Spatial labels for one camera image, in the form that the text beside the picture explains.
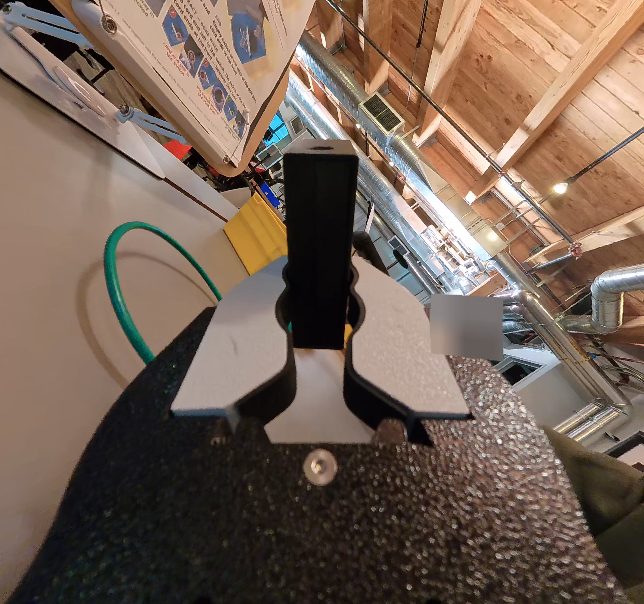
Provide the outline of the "yellow plastic bin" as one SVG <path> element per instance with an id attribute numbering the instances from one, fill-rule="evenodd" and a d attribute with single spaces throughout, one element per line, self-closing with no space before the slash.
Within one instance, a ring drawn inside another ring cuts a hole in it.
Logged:
<path id="1" fill-rule="evenodd" d="M 259 194 L 238 210 L 223 231 L 249 275 L 287 255 L 286 227 Z"/>

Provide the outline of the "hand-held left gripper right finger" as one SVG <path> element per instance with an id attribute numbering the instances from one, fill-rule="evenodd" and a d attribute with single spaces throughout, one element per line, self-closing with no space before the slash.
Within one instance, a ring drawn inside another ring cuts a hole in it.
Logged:
<path id="1" fill-rule="evenodd" d="M 355 255 L 343 397 L 372 430 L 393 419 L 408 441 L 431 447 L 424 422 L 468 420 L 470 408 L 445 356 L 431 352 L 421 302 L 395 279 Z"/>

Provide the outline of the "white vent grille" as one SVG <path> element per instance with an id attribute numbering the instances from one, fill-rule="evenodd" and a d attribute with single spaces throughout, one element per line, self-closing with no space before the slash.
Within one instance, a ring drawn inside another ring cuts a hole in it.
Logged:
<path id="1" fill-rule="evenodd" d="M 358 111 L 362 125 L 383 136 L 390 136 L 405 125 L 404 119 L 378 92 L 360 102 Z"/>

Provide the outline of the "instruction poster board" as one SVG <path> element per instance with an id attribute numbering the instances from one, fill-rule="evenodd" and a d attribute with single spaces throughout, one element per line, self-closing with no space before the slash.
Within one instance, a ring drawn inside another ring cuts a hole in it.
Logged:
<path id="1" fill-rule="evenodd" d="M 316 0 L 49 0 L 219 172 L 241 172 L 285 97 Z"/>

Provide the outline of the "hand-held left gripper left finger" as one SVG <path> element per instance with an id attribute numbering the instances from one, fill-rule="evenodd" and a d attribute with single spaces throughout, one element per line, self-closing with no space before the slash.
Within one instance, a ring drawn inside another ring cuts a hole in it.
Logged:
<path id="1" fill-rule="evenodd" d="M 174 416 L 243 418 L 267 425 L 296 395 L 292 337 L 281 314 L 287 257 L 235 286 L 218 303 L 171 405 Z"/>

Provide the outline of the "person's right forearm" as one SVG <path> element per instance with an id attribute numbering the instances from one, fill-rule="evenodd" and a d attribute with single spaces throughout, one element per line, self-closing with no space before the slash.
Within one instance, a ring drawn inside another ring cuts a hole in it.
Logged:
<path id="1" fill-rule="evenodd" d="M 608 566 L 632 603 L 643 602 L 643 473 L 542 426 Z"/>

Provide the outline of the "silver elbow duct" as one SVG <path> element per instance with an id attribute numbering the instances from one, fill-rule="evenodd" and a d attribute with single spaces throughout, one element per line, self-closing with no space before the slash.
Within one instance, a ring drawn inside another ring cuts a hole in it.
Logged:
<path id="1" fill-rule="evenodd" d="M 606 335 L 618 331 L 624 318 L 624 294 L 643 290 L 643 264 L 608 270 L 591 285 L 591 315 L 559 317 L 571 333 Z"/>

